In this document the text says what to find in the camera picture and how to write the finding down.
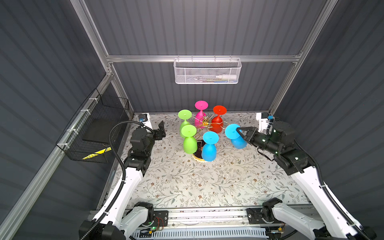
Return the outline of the blue wine glass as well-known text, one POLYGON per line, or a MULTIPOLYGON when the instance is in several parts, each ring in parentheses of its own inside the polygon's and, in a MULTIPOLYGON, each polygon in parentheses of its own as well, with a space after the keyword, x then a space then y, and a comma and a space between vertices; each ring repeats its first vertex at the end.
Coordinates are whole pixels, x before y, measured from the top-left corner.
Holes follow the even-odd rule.
POLYGON ((216 159, 217 148, 215 144, 219 141, 219 136, 215 132, 206 132, 203 135, 205 145, 202 148, 202 158, 206 162, 212 162, 216 159))
POLYGON ((231 140, 233 146, 236 149, 243 149, 247 146, 247 142, 243 137, 238 133, 238 128, 240 126, 237 124, 230 124, 225 129, 225 135, 228 139, 231 140))

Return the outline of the blue wine glass front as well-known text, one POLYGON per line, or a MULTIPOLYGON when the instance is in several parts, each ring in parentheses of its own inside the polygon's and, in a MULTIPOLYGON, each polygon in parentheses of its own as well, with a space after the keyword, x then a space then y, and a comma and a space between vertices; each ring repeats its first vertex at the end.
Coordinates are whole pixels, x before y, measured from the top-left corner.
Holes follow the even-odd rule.
POLYGON ((216 159, 217 148, 215 144, 219 141, 219 136, 215 132, 206 132, 203 135, 205 145, 202 148, 202 158, 206 162, 212 162, 216 159))

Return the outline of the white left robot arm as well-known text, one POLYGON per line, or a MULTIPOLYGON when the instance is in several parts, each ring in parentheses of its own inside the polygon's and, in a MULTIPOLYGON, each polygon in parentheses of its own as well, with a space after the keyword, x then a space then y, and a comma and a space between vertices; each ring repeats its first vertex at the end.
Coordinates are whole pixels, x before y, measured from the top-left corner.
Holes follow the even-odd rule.
POLYGON ((151 163, 152 149, 156 141, 166 137, 164 122, 153 130, 143 122, 137 122, 131 137, 131 149, 125 160, 117 158, 122 175, 111 196, 91 221, 84 221, 79 229, 81 240, 131 240, 142 224, 154 219, 153 204, 139 202, 125 215, 128 202, 142 181, 151 163))

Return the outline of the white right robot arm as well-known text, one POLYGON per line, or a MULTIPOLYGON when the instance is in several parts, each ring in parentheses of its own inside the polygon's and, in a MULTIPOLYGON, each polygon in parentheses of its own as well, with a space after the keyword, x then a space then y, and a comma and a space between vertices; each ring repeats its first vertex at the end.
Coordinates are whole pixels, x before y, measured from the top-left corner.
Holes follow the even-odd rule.
POLYGON ((248 144, 273 154, 274 161, 304 191, 321 220, 314 220, 292 209, 278 198, 263 203, 263 220, 283 222, 310 240, 374 240, 375 231, 355 219, 324 182, 317 161, 296 140, 296 131, 278 121, 269 133, 256 127, 237 127, 229 131, 248 144))

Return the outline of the green wine glass back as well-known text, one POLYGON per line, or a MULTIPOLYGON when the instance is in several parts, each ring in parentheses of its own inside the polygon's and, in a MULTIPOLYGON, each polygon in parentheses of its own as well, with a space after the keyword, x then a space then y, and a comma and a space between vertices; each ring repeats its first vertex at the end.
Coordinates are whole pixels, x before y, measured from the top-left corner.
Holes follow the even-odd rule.
POLYGON ((186 125, 190 125, 188 120, 192 117, 192 112, 190 110, 181 110, 178 113, 178 117, 183 120, 183 122, 180 125, 180 135, 184 139, 185 136, 182 134, 182 128, 186 125))

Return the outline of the green wine glass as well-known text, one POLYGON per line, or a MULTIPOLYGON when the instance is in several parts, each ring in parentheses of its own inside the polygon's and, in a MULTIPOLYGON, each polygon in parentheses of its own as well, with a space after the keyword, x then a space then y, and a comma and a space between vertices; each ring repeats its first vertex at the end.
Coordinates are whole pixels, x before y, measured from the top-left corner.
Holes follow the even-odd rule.
POLYGON ((185 153, 194 154, 198 149, 197 140, 195 139, 197 133, 196 127, 193 125, 185 125, 181 133, 185 137, 183 142, 185 153))
POLYGON ((190 125, 188 120, 192 117, 192 112, 190 110, 181 110, 178 113, 178 117, 183 120, 183 122, 180 125, 180 135, 184 139, 185 136, 182 134, 182 128, 186 125, 190 125))

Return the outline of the red wine glass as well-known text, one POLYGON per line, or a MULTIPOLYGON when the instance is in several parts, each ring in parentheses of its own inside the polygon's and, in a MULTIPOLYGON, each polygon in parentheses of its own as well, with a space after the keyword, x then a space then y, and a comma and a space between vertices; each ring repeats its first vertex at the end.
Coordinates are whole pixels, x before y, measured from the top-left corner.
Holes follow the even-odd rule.
POLYGON ((216 116, 212 118, 210 130, 219 134, 222 132, 224 127, 223 119, 221 116, 226 114, 227 109, 224 106, 215 106, 213 111, 216 116))

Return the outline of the green wine glass front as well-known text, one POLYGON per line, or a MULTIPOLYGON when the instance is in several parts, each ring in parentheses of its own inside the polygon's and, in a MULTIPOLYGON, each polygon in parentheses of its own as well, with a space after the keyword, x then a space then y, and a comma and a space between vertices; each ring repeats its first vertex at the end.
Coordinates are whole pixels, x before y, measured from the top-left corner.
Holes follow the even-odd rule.
POLYGON ((197 140, 195 139, 197 133, 196 127, 193 125, 185 125, 181 133, 185 137, 183 142, 185 153, 194 154, 198 149, 197 140))

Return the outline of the gold wine glass rack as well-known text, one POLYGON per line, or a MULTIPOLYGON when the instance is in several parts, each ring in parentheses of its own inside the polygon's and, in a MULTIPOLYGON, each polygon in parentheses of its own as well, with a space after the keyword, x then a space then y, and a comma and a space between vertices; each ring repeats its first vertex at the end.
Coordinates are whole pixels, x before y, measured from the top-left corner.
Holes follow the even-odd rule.
MULTIPOLYGON (((197 151, 194 153, 194 158, 196 159, 196 161, 198 162, 204 162, 204 159, 202 158, 202 148, 203 146, 205 145, 205 142, 203 141, 203 130, 207 130, 207 131, 210 131, 210 128, 211 128, 211 121, 212 121, 212 118, 214 118, 215 116, 212 115, 211 117, 208 117, 208 116, 205 116, 204 119, 203 119, 203 124, 202 126, 204 126, 204 128, 202 129, 198 129, 198 132, 197 134, 195 135, 195 138, 197 139, 197 145, 198 145, 198 149, 197 151)), ((226 127, 229 125, 228 122, 226 121, 223 121, 224 123, 224 127, 223 127, 223 130, 226 129, 226 127)))

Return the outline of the magenta wine glass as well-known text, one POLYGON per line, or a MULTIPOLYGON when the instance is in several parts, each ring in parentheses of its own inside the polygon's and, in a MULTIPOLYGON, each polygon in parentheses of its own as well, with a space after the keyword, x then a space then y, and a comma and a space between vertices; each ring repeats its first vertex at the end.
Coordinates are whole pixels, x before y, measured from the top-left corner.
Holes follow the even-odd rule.
POLYGON ((195 103, 195 108, 199 110, 199 112, 195 116, 195 127, 197 129, 204 128, 204 126, 202 126, 203 119, 206 116, 206 114, 204 113, 204 110, 206 110, 208 108, 208 106, 209 105, 206 101, 197 101, 195 103))

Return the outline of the white marker in basket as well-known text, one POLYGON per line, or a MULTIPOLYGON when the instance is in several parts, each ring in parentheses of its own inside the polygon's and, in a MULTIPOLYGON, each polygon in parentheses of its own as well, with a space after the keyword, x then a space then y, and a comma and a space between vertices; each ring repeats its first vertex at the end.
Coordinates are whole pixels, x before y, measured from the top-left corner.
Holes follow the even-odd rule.
POLYGON ((221 81, 235 81, 237 80, 237 75, 218 75, 215 77, 215 80, 221 81))

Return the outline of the white perforated vent cover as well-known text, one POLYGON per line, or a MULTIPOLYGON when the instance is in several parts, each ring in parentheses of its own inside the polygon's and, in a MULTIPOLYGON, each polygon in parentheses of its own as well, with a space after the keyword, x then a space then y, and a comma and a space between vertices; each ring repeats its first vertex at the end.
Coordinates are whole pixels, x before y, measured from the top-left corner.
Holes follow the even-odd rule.
POLYGON ((267 240, 264 228, 195 228, 195 229, 165 229, 151 234, 137 230, 132 234, 136 240, 197 240, 197 239, 225 239, 225 238, 251 238, 267 240))

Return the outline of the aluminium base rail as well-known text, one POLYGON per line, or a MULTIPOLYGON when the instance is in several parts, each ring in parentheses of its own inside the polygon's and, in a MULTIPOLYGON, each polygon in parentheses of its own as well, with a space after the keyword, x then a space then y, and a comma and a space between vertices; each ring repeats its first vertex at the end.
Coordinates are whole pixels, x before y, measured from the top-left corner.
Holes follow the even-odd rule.
POLYGON ((244 225, 251 228, 264 228, 268 232, 276 232, 279 227, 290 226, 304 228, 304 225, 320 229, 324 226, 319 218, 313 219, 312 214, 319 217, 312 206, 288 206, 278 204, 281 212, 273 214, 267 212, 262 206, 251 207, 213 207, 213 208, 174 208, 155 209, 153 204, 138 202, 131 209, 123 208, 123 218, 133 213, 134 210, 144 209, 144 222, 139 228, 166 227, 197 227, 197 228, 220 228, 239 227, 244 225))

